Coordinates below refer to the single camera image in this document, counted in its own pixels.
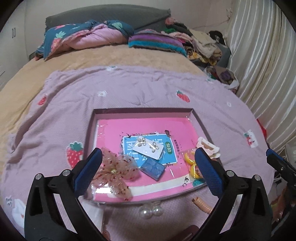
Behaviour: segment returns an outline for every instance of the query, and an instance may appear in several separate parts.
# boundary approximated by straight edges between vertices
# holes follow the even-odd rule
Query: satin curtain
[[[272,0],[236,0],[226,42],[237,96],[280,152],[296,136],[296,33]]]

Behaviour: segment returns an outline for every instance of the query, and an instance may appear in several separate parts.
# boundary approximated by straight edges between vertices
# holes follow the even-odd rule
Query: green oval label
[[[173,150],[172,150],[172,146],[169,142],[166,142],[165,143],[165,147],[167,148],[167,153],[168,154],[172,154],[173,153]]]

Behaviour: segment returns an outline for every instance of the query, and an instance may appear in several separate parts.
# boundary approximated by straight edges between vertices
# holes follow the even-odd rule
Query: open box
[[[106,147],[114,153],[132,156],[140,167],[145,156],[132,151],[138,136],[158,143],[169,142],[173,147],[172,152],[168,154],[164,151],[158,160],[166,167],[160,179],[155,181],[140,172],[138,179],[125,181],[133,195],[129,202],[116,197],[108,185],[102,188],[91,185],[88,198],[101,203],[144,203],[177,196],[205,185],[203,179],[190,176],[190,166],[181,153],[194,148],[198,137],[212,143],[204,125],[191,108],[96,109],[87,131],[84,158],[95,147]]]

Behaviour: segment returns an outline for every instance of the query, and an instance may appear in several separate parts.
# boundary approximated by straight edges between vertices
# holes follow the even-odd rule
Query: striped pillow
[[[128,46],[130,48],[147,48],[177,52],[187,57],[186,50],[179,40],[174,37],[158,33],[152,29],[145,29],[137,32],[129,38]]]

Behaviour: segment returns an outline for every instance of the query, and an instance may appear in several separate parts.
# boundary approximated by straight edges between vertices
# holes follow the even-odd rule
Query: silver bolt
[[[260,180],[261,180],[261,177],[260,177],[259,175],[255,175],[254,178],[255,178],[255,180],[257,180],[257,181],[260,181]]]
[[[234,172],[233,171],[227,171],[226,174],[229,177],[233,177],[234,176]]]
[[[41,175],[40,173],[37,174],[37,175],[35,176],[35,178],[36,178],[37,180],[39,180],[41,177],[42,177],[42,175]]]
[[[63,176],[69,176],[69,174],[70,174],[70,170],[64,170],[63,171]]]

